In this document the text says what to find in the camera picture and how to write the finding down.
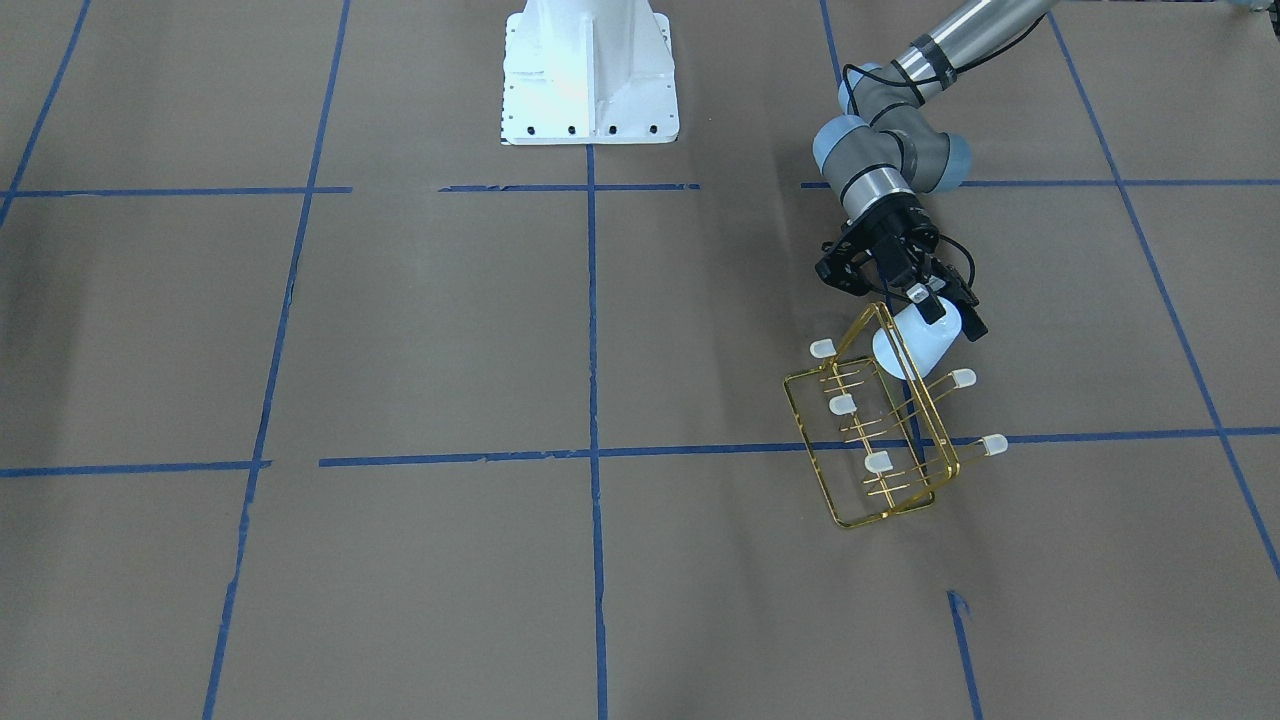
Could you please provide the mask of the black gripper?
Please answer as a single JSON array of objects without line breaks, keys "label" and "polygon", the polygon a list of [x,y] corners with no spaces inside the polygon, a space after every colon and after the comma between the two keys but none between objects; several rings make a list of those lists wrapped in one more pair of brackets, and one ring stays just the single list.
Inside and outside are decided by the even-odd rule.
[{"label": "black gripper", "polygon": [[947,313],[970,342],[989,333],[972,283],[951,264],[934,258],[941,232],[916,199],[882,199],[854,220],[838,241],[822,246],[815,273],[823,284],[855,297],[884,293],[864,268],[873,259],[887,281],[908,281],[909,301],[927,325]]}]

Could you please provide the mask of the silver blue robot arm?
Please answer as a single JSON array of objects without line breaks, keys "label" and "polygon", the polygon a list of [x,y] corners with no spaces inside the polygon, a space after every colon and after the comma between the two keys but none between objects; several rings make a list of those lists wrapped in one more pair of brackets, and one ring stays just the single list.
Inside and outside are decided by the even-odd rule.
[{"label": "silver blue robot arm", "polygon": [[946,237],[922,206],[924,193],[959,187],[972,169],[968,142],[936,129],[924,105],[1021,42],[1048,1],[966,1],[893,60],[840,72],[840,113],[815,135],[812,154],[846,219],[815,265],[819,279],[858,297],[878,292],[927,324],[955,310],[969,341],[986,324],[961,274],[938,255]]}]

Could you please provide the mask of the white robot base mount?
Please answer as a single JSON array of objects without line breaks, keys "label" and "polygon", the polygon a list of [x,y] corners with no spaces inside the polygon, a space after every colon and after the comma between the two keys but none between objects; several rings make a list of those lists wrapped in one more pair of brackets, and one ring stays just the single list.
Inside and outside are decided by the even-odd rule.
[{"label": "white robot base mount", "polygon": [[503,38],[503,145],[678,138],[672,27],[650,3],[527,1]]}]

